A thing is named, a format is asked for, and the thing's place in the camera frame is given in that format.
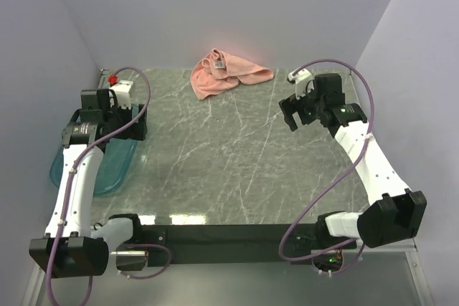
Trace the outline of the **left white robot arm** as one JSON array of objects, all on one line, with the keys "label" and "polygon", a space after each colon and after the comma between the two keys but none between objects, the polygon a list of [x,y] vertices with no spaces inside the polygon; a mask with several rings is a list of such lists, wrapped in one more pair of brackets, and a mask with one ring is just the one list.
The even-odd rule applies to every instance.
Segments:
[{"label": "left white robot arm", "polygon": [[111,216],[93,230],[90,210],[96,177],[107,146],[105,136],[145,140],[146,106],[131,101],[132,82],[83,90],[81,107],[62,131],[63,170],[52,217],[29,245],[31,258],[52,278],[102,275],[111,252],[121,244],[129,250],[143,244],[136,214]]}]

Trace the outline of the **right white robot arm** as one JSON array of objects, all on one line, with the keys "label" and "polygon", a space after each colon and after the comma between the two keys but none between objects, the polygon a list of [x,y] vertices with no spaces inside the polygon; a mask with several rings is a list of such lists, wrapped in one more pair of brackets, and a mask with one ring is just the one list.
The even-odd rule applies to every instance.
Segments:
[{"label": "right white robot arm", "polygon": [[369,208],[362,213],[335,211],[319,216],[316,241],[331,248],[340,239],[360,239],[370,248],[413,239],[422,222],[427,199],[412,191],[397,175],[374,136],[369,119],[356,103],[347,103],[341,76],[336,73],[313,75],[307,69],[287,76],[295,86],[290,97],[281,100],[280,109],[292,131],[297,130],[294,115],[304,125],[319,121],[327,128],[349,159],[366,191]]}]

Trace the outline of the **pink towel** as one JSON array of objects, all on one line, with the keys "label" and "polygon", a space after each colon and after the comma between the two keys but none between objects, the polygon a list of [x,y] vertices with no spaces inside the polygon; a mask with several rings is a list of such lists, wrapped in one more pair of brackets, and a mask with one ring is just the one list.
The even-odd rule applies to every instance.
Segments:
[{"label": "pink towel", "polygon": [[270,81],[274,72],[219,49],[202,58],[191,72],[190,83],[198,100],[219,95],[239,84],[256,85]]}]

